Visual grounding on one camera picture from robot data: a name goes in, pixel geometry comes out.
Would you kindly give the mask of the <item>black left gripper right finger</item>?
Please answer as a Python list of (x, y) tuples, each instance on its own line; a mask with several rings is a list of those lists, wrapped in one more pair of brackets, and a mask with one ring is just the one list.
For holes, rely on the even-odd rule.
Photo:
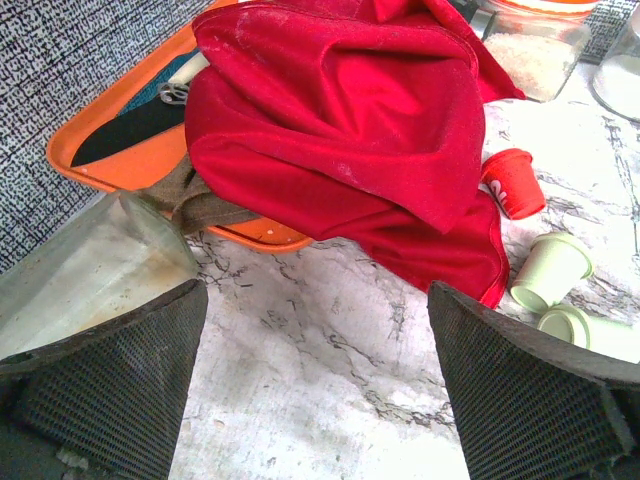
[(639, 368), (434, 282), (428, 312), (472, 479), (636, 479)]

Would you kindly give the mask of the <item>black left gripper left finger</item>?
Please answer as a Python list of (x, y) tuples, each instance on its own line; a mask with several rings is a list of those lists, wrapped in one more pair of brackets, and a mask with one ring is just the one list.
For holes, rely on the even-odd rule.
[(88, 330), (1, 362), (1, 476), (168, 477), (208, 294), (188, 280)]

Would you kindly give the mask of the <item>green coffee capsule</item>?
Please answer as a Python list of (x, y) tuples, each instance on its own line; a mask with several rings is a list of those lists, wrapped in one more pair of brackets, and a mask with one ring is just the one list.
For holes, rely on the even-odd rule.
[(544, 313), (537, 329), (574, 346), (626, 361), (639, 363), (639, 329), (608, 318), (589, 315), (566, 304)]
[(593, 273), (590, 251), (580, 239), (564, 232), (542, 234), (532, 241), (510, 294), (525, 309), (544, 313)]

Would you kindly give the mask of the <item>red coffee capsule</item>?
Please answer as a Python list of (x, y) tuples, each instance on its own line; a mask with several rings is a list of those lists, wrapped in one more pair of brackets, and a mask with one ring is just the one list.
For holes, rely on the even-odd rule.
[(512, 148), (490, 156), (482, 165), (481, 182), (510, 220), (522, 220), (546, 207), (535, 176), (532, 155)]

